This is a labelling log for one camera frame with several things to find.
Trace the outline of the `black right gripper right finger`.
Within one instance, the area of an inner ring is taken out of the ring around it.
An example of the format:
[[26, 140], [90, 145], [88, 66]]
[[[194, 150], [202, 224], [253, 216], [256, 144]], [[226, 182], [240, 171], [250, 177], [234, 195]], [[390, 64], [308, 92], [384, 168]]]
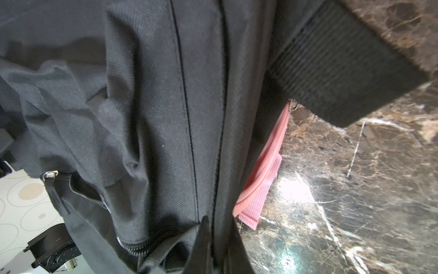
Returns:
[[225, 274], [255, 274], [235, 220], [229, 234], [227, 253], [224, 259]]

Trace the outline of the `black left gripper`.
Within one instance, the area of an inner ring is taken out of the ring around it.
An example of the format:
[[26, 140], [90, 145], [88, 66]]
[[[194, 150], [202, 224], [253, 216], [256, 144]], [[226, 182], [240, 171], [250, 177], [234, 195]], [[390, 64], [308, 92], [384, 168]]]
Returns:
[[42, 271], [53, 274], [66, 263], [76, 265], [81, 255], [64, 223], [57, 224], [27, 243], [25, 254], [31, 255], [30, 270], [33, 274]]

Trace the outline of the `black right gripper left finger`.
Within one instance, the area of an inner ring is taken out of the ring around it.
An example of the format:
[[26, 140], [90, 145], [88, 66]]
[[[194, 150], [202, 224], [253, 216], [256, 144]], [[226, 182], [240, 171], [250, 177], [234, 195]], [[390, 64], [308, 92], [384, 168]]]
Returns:
[[186, 263], [184, 274], [209, 274], [212, 271], [211, 227], [204, 216], [196, 235], [193, 249]]

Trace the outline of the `pink backpack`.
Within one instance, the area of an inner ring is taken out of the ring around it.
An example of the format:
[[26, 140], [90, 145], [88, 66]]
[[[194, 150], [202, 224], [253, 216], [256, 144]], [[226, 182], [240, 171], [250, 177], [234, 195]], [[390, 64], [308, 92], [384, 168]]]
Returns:
[[253, 230], [257, 229], [266, 197], [282, 162], [279, 151], [286, 134], [290, 105], [287, 102], [279, 116], [233, 209], [233, 216]]

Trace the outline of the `black backpack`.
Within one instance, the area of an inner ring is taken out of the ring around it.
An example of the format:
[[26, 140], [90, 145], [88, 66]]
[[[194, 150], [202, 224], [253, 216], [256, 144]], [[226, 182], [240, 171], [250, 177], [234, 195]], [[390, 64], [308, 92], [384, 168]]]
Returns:
[[287, 102], [346, 127], [427, 82], [339, 1], [2, 1], [5, 159], [97, 274], [183, 274]]

